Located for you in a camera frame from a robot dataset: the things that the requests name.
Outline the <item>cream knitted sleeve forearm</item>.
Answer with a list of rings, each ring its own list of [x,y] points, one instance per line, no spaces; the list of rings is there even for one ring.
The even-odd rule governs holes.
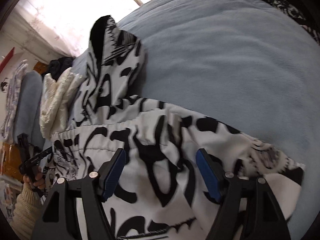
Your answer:
[[[41,202],[26,185],[16,199],[10,226],[19,239],[31,239],[37,219],[41,214]]]

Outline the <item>left hand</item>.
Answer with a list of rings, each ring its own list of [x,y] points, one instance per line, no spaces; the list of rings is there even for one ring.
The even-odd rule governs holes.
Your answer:
[[[30,179],[27,175],[23,176],[24,186],[31,190],[31,186],[38,188],[39,190],[44,190],[46,188],[46,184],[43,178],[43,173],[38,170],[35,174],[34,179]]]

